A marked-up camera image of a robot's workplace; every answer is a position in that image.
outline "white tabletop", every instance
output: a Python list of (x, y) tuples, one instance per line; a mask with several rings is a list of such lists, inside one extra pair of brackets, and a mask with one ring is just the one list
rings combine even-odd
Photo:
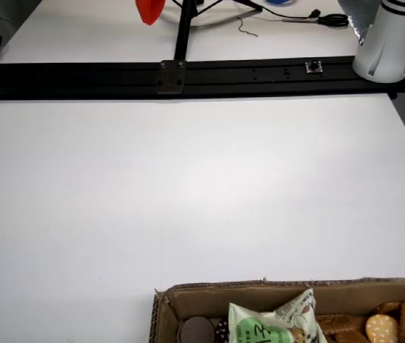
[[(174, 27), (122, 21), (129, 2), (44, 0), (2, 61), (171, 58)], [(197, 31), (189, 59), (356, 46), (254, 20), (258, 39)], [(0, 102), (0, 342), (145, 342), (154, 289), (178, 283), (366, 276), (405, 277), (405, 128), (385, 95)]]

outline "blue object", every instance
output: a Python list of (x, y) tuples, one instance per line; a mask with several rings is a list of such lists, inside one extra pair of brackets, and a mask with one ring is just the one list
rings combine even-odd
[(266, 1), (273, 5), (282, 5), (285, 4), (286, 2), (289, 2), (289, 0), (266, 0)]

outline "food item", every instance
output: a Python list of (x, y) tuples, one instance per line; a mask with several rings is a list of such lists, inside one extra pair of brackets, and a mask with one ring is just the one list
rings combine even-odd
[(316, 316), (316, 321), (325, 335), (338, 334), (347, 331), (362, 331), (366, 318), (353, 317), (347, 314), (328, 314)]
[(274, 312), (258, 313), (230, 304), (229, 343), (326, 343), (314, 307), (312, 289)]
[(401, 302), (385, 302), (376, 307), (374, 312), (377, 314), (388, 314), (401, 308)]
[(368, 339), (357, 331), (348, 331), (336, 334), (337, 343), (369, 343)]
[(371, 343), (397, 343), (397, 321), (385, 314), (376, 314), (366, 323), (366, 333)]
[(214, 326), (207, 318), (192, 317), (180, 326), (177, 341), (181, 343), (214, 343)]
[(405, 343), (405, 302), (401, 305), (401, 320), (399, 321), (399, 343)]
[(334, 341), (334, 340), (331, 338), (331, 336), (325, 334), (324, 337), (326, 338), (326, 341), (327, 341), (328, 343), (336, 343), (336, 341)]
[(218, 325), (215, 327), (215, 342), (229, 342), (229, 323), (227, 318), (220, 320)]

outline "round cookie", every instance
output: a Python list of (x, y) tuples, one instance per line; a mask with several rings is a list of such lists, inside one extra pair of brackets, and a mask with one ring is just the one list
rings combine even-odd
[(229, 342), (229, 323), (227, 318), (220, 320), (218, 325), (215, 327), (215, 342)]
[(177, 334), (181, 343), (214, 343), (215, 330), (211, 322), (204, 317), (192, 317), (186, 320)]
[(385, 314), (376, 314), (366, 323), (366, 333), (371, 343), (397, 343), (397, 321)]

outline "cookie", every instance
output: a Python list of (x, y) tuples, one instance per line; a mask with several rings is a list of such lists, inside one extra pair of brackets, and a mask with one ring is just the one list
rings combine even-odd
[(180, 343), (214, 343), (214, 326), (207, 318), (192, 317), (181, 325), (177, 341)]
[(326, 335), (347, 331), (362, 331), (366, 323), (366, 319), (363, 317), (353, 317), (346, 314), (316, 316), (316, 321)]
[(399, 321), (399, 343), (405, 343), (405, 302), (401, 305), (401, 319)]
[(366, 323), (366, 333), (371, 343), (397, 343), (397, 321), (385, 314), (376, 314)]
[(376, 307), (374, 312), (377, 314), (388, 314), (401, 308), (401, 302), (385, 302)]
[(215, 327), (215, 342), (229, 343), (229, 323), (227, 318), (220, 320)]
[(337, 343), (369, 343), (369, 340), (357, 331), (347, 331), (336, 334)]

